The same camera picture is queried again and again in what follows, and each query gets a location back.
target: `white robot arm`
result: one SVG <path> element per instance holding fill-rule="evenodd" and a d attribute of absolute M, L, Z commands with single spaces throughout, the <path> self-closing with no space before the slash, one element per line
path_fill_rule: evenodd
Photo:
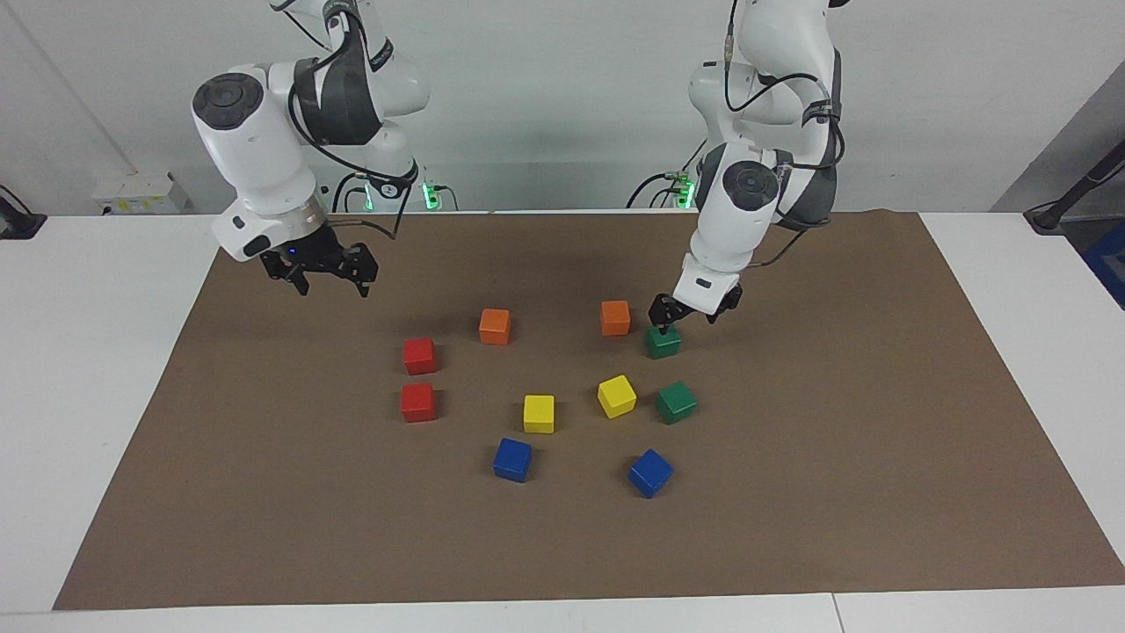
<path fill-rule="evenodd" d="M 302 295 L 308 292 L 305 272 L 328 272 L 367 296 L 378 264 L 366 244 L 343 247 L 338 241 L 316 199 L 302 144 L 352 169 L 371 184 L 376 207 L 397 208 L 400 218 L 420 168 L 406 135 L 387 117 L 423 109 L 430 89 L 395 53 L 370 0 L 270 4 L 322 18 L 332 53 L 323 60 L 236 66 L 196 92 L 196 128 L 237 190 L 212 228 L 231 256 L 261 259 L 271 278 L 294 283 Z M 364 165 L 340 159 L 328 145 L 362 146 Z"/>
<path fill-rule="evenodd" d="M 798 232 L 822 226 L 836 197 L 842 157 L 839 54 L 828 36 L 827 10 L 848 0 L 752 0 L 735 33 L 731 10 L 723 62 L 704 63 L 692 78 L 692 103 L 708 141 L 699 163 L 699 226 L 669 296 L 652 301 L 649 319 L 666 332 L 692 311 L 711 324 L 738 306 L 740 273 L 771 224 Z M 734 45 L 749 63 L 735 63 Z M 800 123 L 794 146 L 760 148 L 744 121 Z"/>

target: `green cube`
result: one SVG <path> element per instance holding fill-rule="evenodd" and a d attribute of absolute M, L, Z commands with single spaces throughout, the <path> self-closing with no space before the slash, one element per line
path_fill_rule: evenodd
<path fill-rule="evenodd" d="M 665 424 L 674 425 L 695 413 L 699 401 L 682 382 L 662 390 L 656 398 L 656 408 Z"/>
<path fill-rule="evenodd" d="M 667 359 L 680 354 L 680 333 L 675 326 L 668 327 L 668 334 L 662 335 L 659 328 L 652 327 L 645 335 L 645 347 L 652 359 Z"/>

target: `wooden block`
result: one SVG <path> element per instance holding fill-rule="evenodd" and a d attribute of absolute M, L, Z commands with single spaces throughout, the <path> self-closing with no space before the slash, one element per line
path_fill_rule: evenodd
<path fill-rule="evenodd" d="M 523 398 L 523 433 L 547 435 L 555 433 L 554 396 L 526 396 Z"/>
<path fill-rule="evenodd" d="M 664 488 L 665 483 L 668 483 L 673 472 L 675 469 L 672 468 L 672 464 L 659 453 L 649 449 L 629 469 L 629 481 L 637 487 L 637 490 L 640 490 L 646 499 L 651 499 Z"/>
<path fill-rule="evenodd" d="M 665 424 L 668 425 L 687 419 L 695 413 L 696 407 L 699 407 L 699 401 L 683 382 L 660 390 L 656 397 L 656 409 L 660 413 Z"/>
<path fill-rule="evenodd" d="M 430 383 L 403 387 L 403 419 L 407 423 L 429 423 L 438 419 L 438 404 Z"/>
<path fill-rule="evenodd" d="M 480 343 L 507 345 L 512 336 L 512 313 L 488 307 L 480 313 Z"/>
<path fill-rule="evenodd" d="M 602 336 L 623 337 L 629 335 L 632 318 L 629 315 L 628 300 L 602 301 Z"/>
<path fill-rule="evenodd" d="M 629 385 L 629 379 L 618 377 L 597 386 L 597 401 L 611 421 L 624 416 L 637 407 L 637 392 Z"/>
<path fill-rule="evenodd" d="M 496 477 L 523 483 L 531 470 L 531 445 L 505 437 L 496 447 L 493 472 Z"/>
<path fill-rule="evenodd" d="M 664 335 L 657 328 L 649 328 L 645 335 L 645 347 L 648 349 L 648 355 L 655 360 L 680 354 L 680 333 L 675 326 L 669 326 L 668 333 Z"/>
<path fill-rule="evenodd" d="M 432 374 L 438 371 L 438 352 L 433 340 L 411 340 L 403 344 L 403 364 L 412 377 Z"/>

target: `cable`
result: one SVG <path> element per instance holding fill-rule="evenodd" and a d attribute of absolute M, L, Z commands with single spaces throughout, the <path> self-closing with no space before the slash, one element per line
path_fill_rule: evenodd
<path fill-rule="evenodd" d="M 367 33 L 363 30 L 363 25 L 362 25 L 362 22 L 359 22 L 359 20 L 357 20 L 357 29 L 362 35 L 363 39 L 367 40 Z M 341 44 L 341 46 L 339 48 L 336 48 L 331 55 L 328 55 L 327 57 L 324 57 L 323 60 L 321 60 L 321 61 L 316 62 L 315 64 L 313 64 L 306 71 L 307 74 L 309 76 L 315 76 L 317 71 L 324 69 L 325 66 L 327 66 L 332 62 L 336 61 L 343 54 L 343 52 L 348 49 L 349 45 L 351 45 L 352 37 L 354 37 L 354 34 L 356 34 L 356 30 L 349 30 L 344 35 L 344 42 L 343 42 L 343 44 Z M 371 171 L 370 169 L 367 169 L 366 166 L 360 166 L 360 165 L 358 165 L 358 164 L 356 164 L 353 162 L 346 161 L 346 160 L 338 156 L 336 154 L 330 152 L 328 150 L 325 150 L 323 145 L 321 145 L 320 143 L 317 143 L 316 141 L 314 141 L 313 137 L 312 137 L 312 135 L 309 135 L 308 132 L 305 130 L 304 126 L 302 126 L 300 121 L 297 119 L 297 103 L 296 103 L 296 101 L 294 99 L 297 96 L 297 83 L 299 81 L 297 80 L 297 78 L 295 78 L 294 82 L 292 82 L 292 85 L 289 87 L 289 98 L 288 98 L 289 118 L 292 119 L 292 126 L 297 128 L 297 133 L 300 135 L 302 138 L 305 139 L 306 143 L 308 143 L 314 150 L 316 150 L 321 154 L 325 155 L 330 160 L 332 160 L 334 162 L 338 162 L 338 163 L 340 163 L 340 164 L 342 164 L 342 165 L 344 165 L 348 169 L 351 169 L 353 171 L 358 171 L 360 173 L 363 173 L 366 175 L 369 175 L 369 177 L 378 179 L 378 180 L 389 180 L 392 182 L 398 182 L 399 186 L 403 186 L 403 187 L 406 187 L 406 188 L 408 188 L 411 184 L 414 183 L 413 178 L 404 178 L 402 175 L 390 175 L 389 173 L 379 173 L 378 171 Z M 411 172 L 413 174 L 417 173 L 417 162 L 414 163 L 414 166 L 411 170 Z"/>
<path fill-rule="evenodd" d="M 812 169 L 819 171 L 822 169 L 831 169 L 837 164 L 839 164 L 839 162 L 844 160 L 844 152 L 847 151 L 847 144 L 844 142 L 844 132 L 840 130 L 840 125 L 837 121 L 836 117 L 829 117 L 828 129 L 829 133 L 831 133 L 832 136 L 836 137 L 836 142 L 839 145 L 839 151 L 836 152 L 836 155 L 832 157 L 830 162 L 821 164 L 802 164 L 799 162 L 794 162 L 790 164 L 790 166 L 792 166 L 793 169 Z"/>
<path fill-rule="evenodd" d="M 410 201 L 410 199 L 411 199 L 411 191 L 412 191 L 412 189 L 406 189 L 406 192 L 403 195 L 403 201 L 398 205 L 398 214 L 395 216 L 395 227 L 393 229 L 390 229 L 390 230 L 387 230 L 386 228 L 384 228 L 378 223 L 371 221 L 369 219 L 360 219 L 360 218 L 336 219 L 336 220 L 331 220 L 330 219 L 328 220 L 328 225 L 333 226 L 333 227 L 335 227 L 335 226 L 367 226 L 368 228 L 375 228 L 376 230 L 382 233 L 384 235 L 386 235 L 387 237 L 389 237 L 392 241 L 397 239 L 398 238 L 398 227 L 399 227 L 399 225 L 403 221 L 403 214 L 406 211 L 406 202 Z M 344 212 L 348 212 L 348 196 L 351 196 L 352 193 L 367 193 L 367 189 L 363 188 L 363 187 L 353 187 L 352 189 L 349 189 L 348 195 L 344 196 Z"/>
<path fill-rule="evenodd" d="M 695 152 L 692 153 L 692 157 L 687 159 L 687 162 L 685 162 L 684 165 L 682 168 L 680 168 L 680 171 L 687 171 L 687 168 L 691 166 L 692 161 L 695 160 L 695 156 L 700 155 L 700 152 L 703 151 L 703 146 L 704 145 L 706 145 L 706 138 L 703 138 L 703 142 L 700 143 L 700 146 L 695 147 Z M 668 204 L 668 193 L 665 193 L 664 199 L 660 200 L 660 208 L 664 208 L 667 204 Z"/>
<path fill-rule="evenodd" d="M 1120 164 L 1120 165 L 1119 165 L 1119 166 L 1118 166 L 1117 169 L 1115 169 L 1115 170 L 1114 170 L 1114 172 L 1113 172 L 1113 173 L 1110 173 L 1109 175 L 1106 175 L 1106 177 L 1105 177 L 1105 178 L 1102 178 L 1101 180 L 1096 180 L 1096 181 L 1094 182 L 1094 188 L 1095 188 L 1095 189 L 1097 189 L 1098 187 L 1100 187 L 1100 186 L 1105 184 L 1106 182 L 1108 182 L 1108 181 L 1113 180 L 1113 179 L 1114 179 L 1114 178 L 1115 178 L 1115 177 L 1116 177 L 1116 175 L 1117 175 L 1118 173 L 1120 173 L 1120 172 L 1122 172 L 1122 170 L 1123 170 L 1123 169 L 1125 169 L 1125 162 L 1123 162 L 1123 163 L 1122 163 L 1122 164 Z"/>
<path fill-rule="evenodd" d="M 670 180 L 667 173 L 657 173 L 655 175 L 649 175 L 644 182 L 640 183 L 640 187 L 637 187 L 637 190 L 633 191 L 633 195 L 629 197 L 629 202 L 626 205 L 626 208 L 632 208 L 632 204 L 637 201 L 637 197 L 640 196 L 641 191 L 645 190 L 645 187 L 648 187 L 649 184 L 656 182 L 662 178 L 665 180 Z"/>
<path fill-rule="evenodd" d="M 770 261 L 763 261 L 760 263 L 750 263 L 749 265 L 747 265 L 747 268 L 765 268 L 767 265 L 773 265 L 774 263 L 777 263 L 777 261 L 780 261 L 781 257 L 784 256 L 786 252 L 789 252 L 789 248 L 793 247 L 793 244 L 795 244 L 796 241 L 800 239 L 802 236 L 804 236 L 804 234 L 808 232 L 809 232 L 808 229 L 804 229 L 798 232 L 796 235 L 793 235 L 793 238 L 790 239 L 788 244 L 785 244 L 785 247 L 781 248 L 781 252 L 775 254 L 774 257 L 771 259 Z"/>
<path fill-rule="evenodd" d="M 32 215 L 32 209 L 27 206 L 27 204 L 24 200 L 19 199 L 19 196 L 17 196 L 15 191 L 9 189 L 8 187 L 4 187 L 3 184 L 0 184 L 0 191 L 8 193 L 9 198 L 16 200 L 16 202 L 19 206 L 24 207 L 24 212 L 26 212 L 27 215 Z"/>
<path fill-rule="evenodd" d="M 1092 189 L 1090 189 L 1090 190 L 1092 191 L 1092 190 L 1097 189 L 1098 187 L 1100 187 L 1100 186 L 1105 184 L 1106 182 L 1108 182 L 1108 181 L 1113 180 L 1113 179 L 1114 179 L 1114 178 L 1115 178 L 1115 177 L 1116 177 L 1116 175 L 1117 175 L 1118 173 L 1120 173 L 1120 172 L 1122 172 L 1123 170 L 1125 170 L 1125 163 L 1123 163 L 1123 164 L 1122 164 L 1120 166 L 1118 166 L 1118 168 L 1117 168 L 1116 170 L 1114 170 L 1114 172 L 1113 172 L 1113 173 L 1110 173 L 1109 175 L 1106 175 L 1106 177 L 1105 177 L 1105 178 L 1102 178 L 1101 180 L 1096 180 L 1096 181 L 1094 182 L 1094 188 L 1092 188 Z M 1048 206 L 1054 206 L 1054 205 L 1056 205 L 1056 204 L 1059 204 L 1059 202 L 1061 202 L 1061 201 L 1062 201 L 1062 198 L 1059 198 L 1059 199 L 1054 199 L 1054 200 L 1051 200 L 1051 201 L 1048 201 L 1048 202 L 1043 202 L 1043 204 L 1041 204 L 1041 205 L 1036 205 L 1036 206 L 1033 206 L 1032 208 L 1028 208 L 1028 209 L 1024 210 L 1024 212 L 1032 212 L 1032 211 L 1035 211 L 1035 210 L 1038 210 L 1038 209 L 1041 209 L 1041 208 L 1046 208 L 1046 207 L 1048 207 Z"/>
<path fill-rule="evenodd" d="M 344 186 L 357 178 L 359 178 L 359 175 L 356 173 L 349 173 L 340 180 L 339 184 L 336 184 L 336 195 L 332 197 L 332 212 L 338 212 L 338 209 L 340 208 L 340 198 L 343 196 Z M 344 205 L 344 212 L 348 212 L 346 204 Z"/>
<path fill-rule="evenodd" d="M 1032 212 L 1033 210 L 1038 210 L 1038 209 L 1041 209 L 1041 208 L 1046 208 L 1046 207 L 1048 207 L 1048 206 L 1054 206 L 1054 205 L 1056 205 L 1056 204 L 1059 204 L 1059 202 L 1061 202 L 1061 201 L 1062 201 L 1062 198 L 1059 198 L 1059 199 L 1056 199 L 1056 200 L 1051 200 L 1051 201 L 1048 201 L 1048 202 L 1043 202 L 1043 204 L 1041 204 L 1041 205 L 1036 205 L 1036 206 L 1033 206 L 1032 208 L 1029 208 L 1029 209 L 1025 210 L 1024 212 Z"/>
<path fill-rule="evenodd" d="M 317 46 L 320 46 L 321 48 L 324 48 L 325 51 L 332 51 L 332 48 L 328 48 L 327 45 L 325 45 L 323 42 L 321 42 L 320 39 L 317 39 L 315 35 L 313 35 L 312 33 L 309 33 L 308 29 L 305 28 L 305 25 L 303 25 L 299 21 L 297 21 L 297 18 L 292 17 L 292 13 L 290 13 L 289 11 L 282 11 L 282 12 L 285 13 L 285 17 L 289 18 L 289 21 L 291 21 L 294 24 L 294 26 L 296 26 L 297 28 L 299 28 L 300 31 L 304 33 L 309 39 L 312 39 L 313 42 L 315 42 Z"/>
<path fill-rule="evenodd" d="M 666 204 L 668 204 L 668 196 L 672 195 L 672 193 L 675 193 L 675 192 L 676 192 L 676 190 L 673 189 L 672 187 L 668 187 L 667 189 L 660 189 L 659 191 L 656 192 L 655 196 L 652 196 L 652 201 L 648 202 L 648 207 L 649 208 L 657 208 L 657 206 L 656 206 L 656 198 L 660 197 L 660 193 L 664 193 L 664 201 L 660 202 L 660 206 L 659 206 L 659 208 L 664 208 L 664 206 Z"/>
<path fill-rule="evenodd" d="M 820 87 L 822 89 L 822 87 L 820 84 L 820 78 L 814 76 L 812 74 L 803 73 L 803 72 L 794 72 L 793 74 L 786 74 L 785 76 L 782 76 L 781 79 L 777 79 L 776 81 L 774 81 L 770 85 L 766 85 L 765 88 L 763 88 L 762 90 L 759 90 L 756 94 L 754 94 L 753 97 L 750 97 L 741 106 L 738 106 L 737 108 L 735 107 L 735 103 L 732 103 L 730 101 L 730 64 L 735 60 L 735 12 L 738 10 L 738 3 L 741 0 L 734 0 L 730 3 L 730 20 L 727 22 L 727 39 L 726 39 L 726 45 L 723 47 L 723 55 L 722 55 L 722 75 L 723 75 L 723 78 L 722 78 L 722 93 L 723 93 L 723 98 L 727 100 L 727 108 L 730 111 L 732 111 L 732 112 L 740 112 L 740 111 L 745 110 L 746 108 L 750 107 L 750 105 L 754 103 L 754 101 L 757 101 L 758 99 L 760 99 L 763 94 L 765 94 L 766 92 L 773 90 L 774 87 L 780 85 L 780 84 L 782 84 L 782 83 L 784 83 L 786 81 L 790 81 L 792 79 L 808 79 L 809 81 L 812 81 L 813 83 L 816 83 L 817 87 Z"/>
<path fill-rule="evenodd" d="M 449 191 L 449 195 L 453 196 L 453 209 L 461 210 L 461 205 L 457 201 L 457 191 L 453 190 L 449 184 L 438 184 L 433 188 L 434 191 Z"/>

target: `white table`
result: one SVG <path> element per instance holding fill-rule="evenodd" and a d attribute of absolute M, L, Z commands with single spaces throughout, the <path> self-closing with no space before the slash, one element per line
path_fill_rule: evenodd
<path fill-rule="evenodd" d="M 924 219 L 1125 555 L 1125 313 L 1019 216 Z M 54 217 L 0 242 L 0 631 L 1125 631 L 1125 587 L 47 613 L 215 255 L 208 224 Z"/>

